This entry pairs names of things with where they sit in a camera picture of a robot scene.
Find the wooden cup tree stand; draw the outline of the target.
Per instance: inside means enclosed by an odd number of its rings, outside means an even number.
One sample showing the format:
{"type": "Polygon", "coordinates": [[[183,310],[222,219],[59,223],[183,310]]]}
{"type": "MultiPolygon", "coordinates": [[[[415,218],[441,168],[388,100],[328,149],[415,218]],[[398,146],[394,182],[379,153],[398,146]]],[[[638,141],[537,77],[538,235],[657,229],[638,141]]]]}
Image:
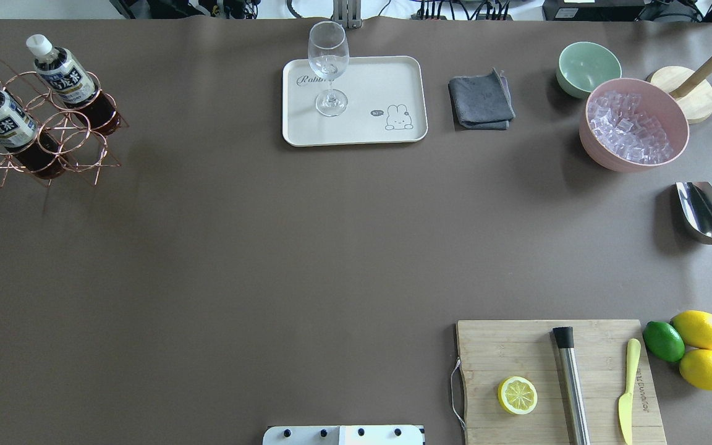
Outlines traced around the wooden cup tree stand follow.
{"type": "Polygon", "coordinates": [[[697,70],[686,67],[662,67],[647,78],[675,99],[689,124],[705,121],[712,114],[712,85],[707,81],[712,74],[712,56],[697,70]]]}

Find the yellow plastic knife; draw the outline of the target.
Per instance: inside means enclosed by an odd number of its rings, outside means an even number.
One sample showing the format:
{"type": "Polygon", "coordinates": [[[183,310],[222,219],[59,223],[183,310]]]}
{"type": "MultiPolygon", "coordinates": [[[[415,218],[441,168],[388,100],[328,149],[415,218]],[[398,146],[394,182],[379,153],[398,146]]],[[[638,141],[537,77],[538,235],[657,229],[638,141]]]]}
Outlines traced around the yellow plastic knife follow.
{"type": "Polygon", "coordinates": [[[624,392],[617,400],[617,417],[625,444],[633,444],[632,414],[635,400],[635,378],[641,356],[641,343],[630,338],[625,346],[624,392]]]}

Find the cream rabbit tray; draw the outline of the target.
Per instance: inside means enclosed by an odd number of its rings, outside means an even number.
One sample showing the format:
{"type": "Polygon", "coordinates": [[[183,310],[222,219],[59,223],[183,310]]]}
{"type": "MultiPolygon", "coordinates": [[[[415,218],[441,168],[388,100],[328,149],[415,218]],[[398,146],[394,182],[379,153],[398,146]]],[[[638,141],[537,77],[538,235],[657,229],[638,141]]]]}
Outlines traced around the cream rabbit tray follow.
{"type": "Polygon", "coordinates": [[[292,146],[413,143],[428,130],[422,71],[410,56],[350,58],[334,81],[349,99],[341,116],[325,117],[315,107],[327,82],[305,59],[282,70],[282,136],[292,146]]]}

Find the green bowl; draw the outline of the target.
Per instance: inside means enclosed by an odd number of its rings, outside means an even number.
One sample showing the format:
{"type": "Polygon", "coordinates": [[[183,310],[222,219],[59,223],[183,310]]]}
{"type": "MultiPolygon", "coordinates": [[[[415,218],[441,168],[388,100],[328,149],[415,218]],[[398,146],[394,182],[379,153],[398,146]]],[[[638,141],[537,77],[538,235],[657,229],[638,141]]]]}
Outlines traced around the green bowl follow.
{"type": "Polygon", "coordinates": [[[557,59],[557,84],[572,98],[588,98],[602,83],[621,77],[621,62],[599,43],[571,43],[557,59]]]}

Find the clear wine glass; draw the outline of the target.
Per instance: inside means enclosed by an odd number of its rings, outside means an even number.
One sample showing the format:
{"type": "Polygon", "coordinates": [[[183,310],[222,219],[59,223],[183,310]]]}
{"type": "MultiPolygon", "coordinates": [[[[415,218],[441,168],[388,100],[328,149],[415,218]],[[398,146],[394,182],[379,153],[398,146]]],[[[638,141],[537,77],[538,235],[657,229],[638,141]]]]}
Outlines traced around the clear wine glass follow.
{"type": "Polygon", "coordinates": [[[345,93],[333,88],[349,65],[347,34],[337,22],[318,22],[309,31],[308,63],[318,78],[328,83],[327,90],[315,99],[316,109],[323,116],[340,116],[345,112],[348,98],[345,93]]]}

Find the copper wire bottle basket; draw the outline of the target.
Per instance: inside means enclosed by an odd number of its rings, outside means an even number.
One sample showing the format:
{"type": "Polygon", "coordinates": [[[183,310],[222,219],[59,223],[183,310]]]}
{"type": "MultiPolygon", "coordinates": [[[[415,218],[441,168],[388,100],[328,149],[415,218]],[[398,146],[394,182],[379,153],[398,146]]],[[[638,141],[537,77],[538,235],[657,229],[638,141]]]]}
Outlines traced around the copper wire bottle basket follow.
{"type": "Polygon", "coordinates": [[[96,185],[121,165],[108,139],[127,119],[70,49],[40,34],[26,45],[31,69],[0,72],[0,188],[18,174],[49,187],[67,172],[96,185]]]}

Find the clear ice cubes pile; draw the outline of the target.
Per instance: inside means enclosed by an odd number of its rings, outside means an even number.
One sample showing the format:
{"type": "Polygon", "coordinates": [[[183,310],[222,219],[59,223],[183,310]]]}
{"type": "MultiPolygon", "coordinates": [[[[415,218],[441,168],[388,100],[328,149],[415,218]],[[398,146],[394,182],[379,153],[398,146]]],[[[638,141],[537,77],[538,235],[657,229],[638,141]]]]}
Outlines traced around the clear ice cubes pile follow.
{"type": "Polygon", "coordinates": [[[586,104],[588,129],[605,149],[626,161],[669,161],[675,149],[658,118],[639,109],[641,100],[638,93],[604,91],[586,104]]]}

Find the yellow lemon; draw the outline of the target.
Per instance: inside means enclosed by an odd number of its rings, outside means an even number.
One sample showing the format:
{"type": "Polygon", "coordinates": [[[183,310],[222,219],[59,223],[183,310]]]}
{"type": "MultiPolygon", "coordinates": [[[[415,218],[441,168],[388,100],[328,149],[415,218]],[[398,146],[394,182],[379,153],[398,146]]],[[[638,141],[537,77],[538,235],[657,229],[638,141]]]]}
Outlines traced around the yellow lemon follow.
{"type": "Polygon", "coordinates": [[[670,324],[680,333],[684,344],[712,350],[712,313],[686,310],[673,316],[670,324]]]}
{"type": "Polygon", "coordinates": [[[693,349],[680,360],[681,377],[690,385],[712,391],[712,350],[693,349]]]}

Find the grey folded cloth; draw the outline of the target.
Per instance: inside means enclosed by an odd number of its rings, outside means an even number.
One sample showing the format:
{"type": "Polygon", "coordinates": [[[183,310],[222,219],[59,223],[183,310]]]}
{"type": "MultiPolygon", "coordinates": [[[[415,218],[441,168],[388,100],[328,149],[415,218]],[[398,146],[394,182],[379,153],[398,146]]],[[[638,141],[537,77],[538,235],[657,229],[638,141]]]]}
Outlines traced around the grey folded cloth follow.
{"type": "Polygon", "coordinates": [[[503,71],[449,80],[457,123],[469,130],[507,130],[515,118],[511,91],[503,71]]]}

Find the tea bottle white cap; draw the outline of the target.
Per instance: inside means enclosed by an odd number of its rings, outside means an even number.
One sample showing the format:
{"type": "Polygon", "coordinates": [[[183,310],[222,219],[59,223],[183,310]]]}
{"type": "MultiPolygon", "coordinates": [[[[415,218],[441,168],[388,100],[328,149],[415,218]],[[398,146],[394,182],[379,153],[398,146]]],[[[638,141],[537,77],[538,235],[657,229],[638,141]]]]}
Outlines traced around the tea bottle white cap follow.
{"type": "Polygon", "coordinates": [[[93,76],[67,48],[53,45],[48,37],[34,34],[26,47],[34,56],[37,74],[59,96],[67,109],[84,116],[82,123],[101,135],[113,134],[121,124],[115,105],[102,91],[93,76]]]}
{"type": "Polygon", "coordinates": [[[43,180],[64,174],[59,143],[25,112],[9,94],[0,91],[0,145],[43,180]]]}

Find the green lime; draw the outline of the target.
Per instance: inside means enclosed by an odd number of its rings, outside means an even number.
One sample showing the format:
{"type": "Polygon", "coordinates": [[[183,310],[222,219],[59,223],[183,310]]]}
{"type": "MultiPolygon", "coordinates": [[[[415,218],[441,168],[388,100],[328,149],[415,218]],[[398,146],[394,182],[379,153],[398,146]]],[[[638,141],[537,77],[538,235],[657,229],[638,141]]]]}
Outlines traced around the green lime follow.
{"type": "Polygon", "coordinates": [[[674,326],[663,321],[650,321],[642,330],[645,347],[655,356],[669,363],[684,357],[685,344],[674,326]]]}

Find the pink bowl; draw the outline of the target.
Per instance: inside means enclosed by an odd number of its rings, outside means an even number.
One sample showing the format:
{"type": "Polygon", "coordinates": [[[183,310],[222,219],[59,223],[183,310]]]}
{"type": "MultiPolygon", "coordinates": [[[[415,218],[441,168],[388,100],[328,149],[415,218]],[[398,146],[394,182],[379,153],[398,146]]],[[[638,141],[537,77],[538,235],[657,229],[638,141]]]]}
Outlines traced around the pink bowl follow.
{"type": "Polygon", "coordinates": [[[689,142],[689,136],[689,124],[687,123],[683,111],[678,107],[674,99],[660,88],[655,87],[655,85],[634,78],[616,78],[599,85],[599,87],[588,96],[585,102],[579,127],[579,137],[581,138],[585,152],[590,155],[590,158],[596,161],[596,163],[616,172],[641,172],[672,163],[684,152],[689,142]],[[597,96],[608,90],[615,90],[619,93],[638,93],[642,96],[639,109],[642,112],[652,114],[661,122],[662,127],[664,127],[675,149],[673,159],[661,164],[639,164],[626,161],[618,155],[609,152],[608,149],[605,149],[602,144],[597,141],[596,137],[591,135],[586,119],[586,104],[589,100],[597,98],[597,96]]]}

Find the aluminium frame post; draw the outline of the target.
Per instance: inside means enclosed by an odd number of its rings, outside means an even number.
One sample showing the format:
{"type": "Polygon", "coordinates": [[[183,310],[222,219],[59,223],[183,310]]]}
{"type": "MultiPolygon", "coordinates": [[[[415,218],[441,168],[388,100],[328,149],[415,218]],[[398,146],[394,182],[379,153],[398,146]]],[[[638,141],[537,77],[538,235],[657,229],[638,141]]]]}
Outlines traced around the aluminium frame post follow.
{"type": "Polygon", "coordinates": [[[361,0],[334,0],[333,22],[339,23],[346,29],[362,27],[362,1],[361,0]]]}

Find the steel muddler black tip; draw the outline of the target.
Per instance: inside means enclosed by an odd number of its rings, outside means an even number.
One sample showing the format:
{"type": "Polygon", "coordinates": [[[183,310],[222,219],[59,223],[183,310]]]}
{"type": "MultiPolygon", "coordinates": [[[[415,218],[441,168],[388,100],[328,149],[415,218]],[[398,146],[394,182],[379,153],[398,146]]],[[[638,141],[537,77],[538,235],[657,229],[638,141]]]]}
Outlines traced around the steel muddler black tip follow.
{"type": "Polygon", "coordinates": [[[552,334],[556,341],[563,371],[574,444],[591,444],[579,369],[577,368],[573,327],[554,327],[552,334]]]}

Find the bamboo cutting board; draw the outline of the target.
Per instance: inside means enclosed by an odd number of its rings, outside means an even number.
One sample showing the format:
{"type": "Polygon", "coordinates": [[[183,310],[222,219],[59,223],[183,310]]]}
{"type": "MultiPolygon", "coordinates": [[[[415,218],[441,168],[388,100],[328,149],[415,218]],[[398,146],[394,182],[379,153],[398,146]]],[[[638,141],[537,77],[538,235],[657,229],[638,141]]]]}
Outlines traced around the bamboo cutting board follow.
{"type": "Polygon", "coordinates": [[[622,444],[618,399],[625,392],[625,352],[641,340],[638,320],[460,320],[457,348],[467,444],[572,444],[564,374],[552,329],[570,326],[593,444],[622,444]],[[517,416],[498,402],[498,386],[528,378],[539,400],[517,416]]]}

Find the half lemon slice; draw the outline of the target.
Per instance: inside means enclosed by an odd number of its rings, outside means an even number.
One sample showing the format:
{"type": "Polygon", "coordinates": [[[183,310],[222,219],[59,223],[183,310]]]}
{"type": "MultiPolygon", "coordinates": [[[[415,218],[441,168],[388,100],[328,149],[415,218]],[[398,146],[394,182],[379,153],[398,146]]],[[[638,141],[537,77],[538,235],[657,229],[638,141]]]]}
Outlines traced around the half lemon slice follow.
{"type": "Polygon", "coordinates": [[[531,413],[537,406],[536,386],[521,376],[505,378],[497,390],[499,405],[508,413],[522,416],[531,413]]]}

